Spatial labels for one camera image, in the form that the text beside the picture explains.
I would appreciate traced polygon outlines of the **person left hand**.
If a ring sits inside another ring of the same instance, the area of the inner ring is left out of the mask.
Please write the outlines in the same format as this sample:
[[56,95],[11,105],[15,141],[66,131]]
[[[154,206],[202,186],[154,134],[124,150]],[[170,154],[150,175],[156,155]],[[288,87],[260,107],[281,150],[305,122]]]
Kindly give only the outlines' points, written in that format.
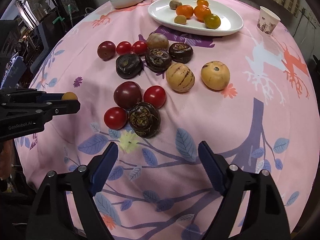
[[9,178],[12,171],[12,159],[15,154],[14,141],[9,140],[1,142],[1,157],[0,157],[0,177],[1,180]]

